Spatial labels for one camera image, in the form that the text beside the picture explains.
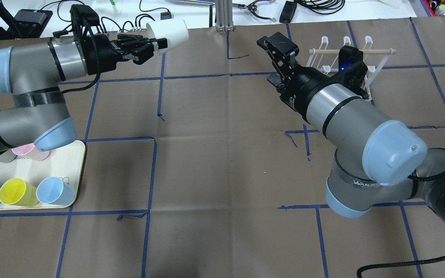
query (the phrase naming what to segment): connector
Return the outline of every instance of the connector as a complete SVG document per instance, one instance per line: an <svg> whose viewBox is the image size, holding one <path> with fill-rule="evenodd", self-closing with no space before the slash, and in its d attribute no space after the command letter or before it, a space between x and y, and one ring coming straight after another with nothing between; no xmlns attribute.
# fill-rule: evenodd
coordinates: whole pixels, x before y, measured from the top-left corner
<svg viewBox="0 0 445 278"><path fill-rule="evenodd" d="M286 1L279 17L279 22L281 23L291 23L293 16L295 15L296 2Z"/></svg>
<svg viewBox="0 0 445 278"><path fill-rule="evenodd" d="M173 16L171 15L170 11L161 12L161 20L164 19L171 19Z"/></svg>

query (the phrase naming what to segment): robotic arm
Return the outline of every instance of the robotic arm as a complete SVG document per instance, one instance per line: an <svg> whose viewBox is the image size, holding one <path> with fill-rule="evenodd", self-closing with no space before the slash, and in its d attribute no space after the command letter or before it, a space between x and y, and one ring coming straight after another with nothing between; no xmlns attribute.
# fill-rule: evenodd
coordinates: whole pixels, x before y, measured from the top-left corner
<svg viewBox="0 0 445 278"><path fill-rule="evenodd" d="M166 38L138 35L119 34L110 42L104 34L93 35L99 16L92 8L72 5L70 13L72 39L61 39L68 33L63 30L54 33L53 42L0 49L0 92L12 94L16 106L0 111L0 153L32 142L51 150L76 139L59 82L115 70L120 61L140 65L154 52L172 48Z"/></svg>
<svg viewBox="0 0 445 278"><path fill-rule="evenodd" d="M364 100L361 51L343 46L341 71L327 77L299 65L298 46L281 33L257 45L278 72L267 80L280 99L337 147L326 183L332 210L355 218L373 204L422 198L445 221L445 148L427 149L403 123Z"/></svg>

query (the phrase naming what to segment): yellow cup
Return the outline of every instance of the yellow cup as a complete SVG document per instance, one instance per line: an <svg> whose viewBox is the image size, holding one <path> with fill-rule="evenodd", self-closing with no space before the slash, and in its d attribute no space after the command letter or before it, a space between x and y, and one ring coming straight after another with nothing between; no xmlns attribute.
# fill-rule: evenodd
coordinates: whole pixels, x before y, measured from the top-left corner
<svg viewBox="0 0 445 278"><path fill-rule="evenodd" d="M0 189L0 201L3 204L32 207L39 202L36 196L37 188L21 178L12 178Z"/></svg>

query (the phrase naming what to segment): white tray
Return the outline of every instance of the white tray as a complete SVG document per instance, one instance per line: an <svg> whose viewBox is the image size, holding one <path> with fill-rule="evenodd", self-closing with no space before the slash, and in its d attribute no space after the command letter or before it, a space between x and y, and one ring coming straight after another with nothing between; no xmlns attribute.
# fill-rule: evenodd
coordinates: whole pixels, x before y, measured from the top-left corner
<svg viewBox="0 0 445 278"><path fill-rule="evenodd" d="M40 202L33 207L0 204L0 210L66 208L71 206L75 202L76 194L78 193L84 158L85 144L82 141L76 140L72 144L51 150L49 156L42 161L17 156L10 163L0 163L0 188L3 183L11 178L21 178L37 187L45 178L58 176L75 189L73 201L66 206Z"/></svg>

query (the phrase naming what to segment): pink cup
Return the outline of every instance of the pink cup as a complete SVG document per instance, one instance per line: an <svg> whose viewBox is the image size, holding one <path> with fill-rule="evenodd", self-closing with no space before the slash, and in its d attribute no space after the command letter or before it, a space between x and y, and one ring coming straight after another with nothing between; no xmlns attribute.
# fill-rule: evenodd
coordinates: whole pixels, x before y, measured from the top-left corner
<svg viewBox="0 0 445 278"><path fill-rule="evenodd" d="M33 143L14 148L11 151L15 155L21 155L37 161L44 160L49 156L49 151L39 151Z"/></svg>

